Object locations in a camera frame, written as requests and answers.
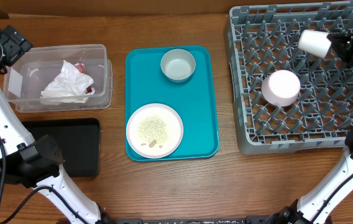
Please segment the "white paper cup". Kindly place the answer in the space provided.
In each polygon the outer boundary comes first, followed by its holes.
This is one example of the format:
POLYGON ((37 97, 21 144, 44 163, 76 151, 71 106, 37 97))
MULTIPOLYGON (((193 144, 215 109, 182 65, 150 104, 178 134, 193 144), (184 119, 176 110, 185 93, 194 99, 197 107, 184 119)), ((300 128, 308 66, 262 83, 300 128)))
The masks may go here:
POLYGON ((309 54, 325 58, 331 47, 327 32, 304 30, 298 42, 298 48, 309 54))

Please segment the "white napkin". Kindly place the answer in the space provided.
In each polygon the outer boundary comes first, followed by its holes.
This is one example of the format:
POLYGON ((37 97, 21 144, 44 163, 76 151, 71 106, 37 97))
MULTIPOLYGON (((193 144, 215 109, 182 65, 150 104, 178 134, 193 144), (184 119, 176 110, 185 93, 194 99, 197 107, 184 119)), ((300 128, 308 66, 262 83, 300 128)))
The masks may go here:
POLYGON ((45 104, 86 103, 88 96, 95 93, 94 80, 80 73, 74 64, 63 61, 60 73, 41 92, 41 98, 46 98, 45 104), (86 88, 92 86, 92 93, 86 94, 86 88))

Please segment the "red sauce packet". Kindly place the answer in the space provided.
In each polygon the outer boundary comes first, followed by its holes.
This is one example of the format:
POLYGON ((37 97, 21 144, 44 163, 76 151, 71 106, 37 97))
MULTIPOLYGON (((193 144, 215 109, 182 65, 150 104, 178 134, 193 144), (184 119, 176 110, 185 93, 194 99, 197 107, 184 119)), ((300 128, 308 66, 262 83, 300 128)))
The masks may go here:
MULTIPOLYGON (((78 62, 76 64, 74 64, 74 66, 80 71, 80 73, 83 73, 86 75, 86 69, 85 69, 85 65, 81 62, 78 62)), ((86 88, 86 94, 88 93, 92 93, 92 86, 90 85, 89 87, 86 88)))

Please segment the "pink bowl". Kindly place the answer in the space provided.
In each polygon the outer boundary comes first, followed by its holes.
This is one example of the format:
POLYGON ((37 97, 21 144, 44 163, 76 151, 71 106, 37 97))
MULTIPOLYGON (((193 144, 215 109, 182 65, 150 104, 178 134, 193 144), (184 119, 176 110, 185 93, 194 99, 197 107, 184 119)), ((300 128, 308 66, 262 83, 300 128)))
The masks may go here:
POLYGON ((300 92, 299 78, 289 70, 278 70, 266 77, 261 86, 262 96, 274 106, 290 106, 300 92))

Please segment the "white round plate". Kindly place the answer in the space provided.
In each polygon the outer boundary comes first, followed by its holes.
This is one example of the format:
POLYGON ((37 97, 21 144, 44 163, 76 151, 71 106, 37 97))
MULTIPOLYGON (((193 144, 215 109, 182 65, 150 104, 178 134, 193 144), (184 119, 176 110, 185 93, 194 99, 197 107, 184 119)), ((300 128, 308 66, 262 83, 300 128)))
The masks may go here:
POLYGON ((135 110, 126 124, 128 145, 146 159, 161 159, 172 154, 182 142, 183 121, 171 107, 150 103, 135 110), (149 144, 156 140, 154 147, 149 144))

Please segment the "grey small bowl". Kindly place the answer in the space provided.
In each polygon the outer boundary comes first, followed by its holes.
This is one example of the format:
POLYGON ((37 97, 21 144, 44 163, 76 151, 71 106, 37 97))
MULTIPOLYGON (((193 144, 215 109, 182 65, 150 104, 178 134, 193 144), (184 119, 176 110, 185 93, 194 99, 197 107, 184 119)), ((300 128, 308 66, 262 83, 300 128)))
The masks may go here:
POLYGON ((172 49, 163 55, 160 68, 169 80, 181 83, 192 76, 196 68, 196 60, 187 50, 172 49))

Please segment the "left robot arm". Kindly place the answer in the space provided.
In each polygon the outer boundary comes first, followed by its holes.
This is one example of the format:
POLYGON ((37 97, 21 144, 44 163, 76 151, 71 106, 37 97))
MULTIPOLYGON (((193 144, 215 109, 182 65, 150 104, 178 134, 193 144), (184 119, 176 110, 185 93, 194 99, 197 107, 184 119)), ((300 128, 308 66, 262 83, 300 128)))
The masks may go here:
MULTIPOLYGON (((21 37, 0 38, 0 72, 12 65, 31 44, 21 37)), ((90 200, 63 167, 62 152, 49 135, 34 139, 22 125, 0 89, 0 205, 6 184, 31 188, 47 197, 70 223, 102 223, 100 206, 90 200)))

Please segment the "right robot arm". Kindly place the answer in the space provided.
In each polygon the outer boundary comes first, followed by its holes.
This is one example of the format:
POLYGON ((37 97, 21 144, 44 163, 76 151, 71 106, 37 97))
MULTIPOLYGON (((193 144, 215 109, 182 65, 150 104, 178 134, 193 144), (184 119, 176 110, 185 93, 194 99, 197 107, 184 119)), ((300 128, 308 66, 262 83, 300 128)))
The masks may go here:
MULTIPOLYGON (((321 58, 333 49, 348 67, 353 68, 353 33, 304 30, 298 48, 321 58)), ((330 223, 330 213, 353 191, 353 127, 346 136, 345 145, 339 162, 311 192, 269 216, 266 223, 330 223)))

